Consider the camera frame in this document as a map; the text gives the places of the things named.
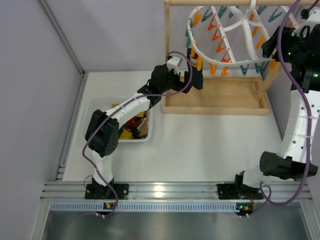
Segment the navy sock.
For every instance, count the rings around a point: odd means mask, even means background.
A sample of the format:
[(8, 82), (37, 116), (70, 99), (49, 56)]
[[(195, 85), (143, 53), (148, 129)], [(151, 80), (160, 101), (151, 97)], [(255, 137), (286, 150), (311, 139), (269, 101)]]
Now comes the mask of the navy sock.
[(197, 53), (192, 56), (192, 49), (187, 49), (187, 58), (192, 65), (192, 85), (197, 90), (203, 89), (204, 79), (203, 79), (203, 68), (200, 70), (197, 69), (198, 67), (198, 60), (199, 56)]

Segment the white round clip hanger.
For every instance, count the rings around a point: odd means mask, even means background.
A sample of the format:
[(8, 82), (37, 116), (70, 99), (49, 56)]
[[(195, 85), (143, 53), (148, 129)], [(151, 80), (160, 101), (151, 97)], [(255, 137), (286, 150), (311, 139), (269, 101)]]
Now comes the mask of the white round clip hanger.
[(262, 45), (276, 31), (287, 6), (197, 6), (187, 18), (187, 56), (196, 71), (227, 76), (231, 70), (260, 73), (276, 62), (264, 57)]

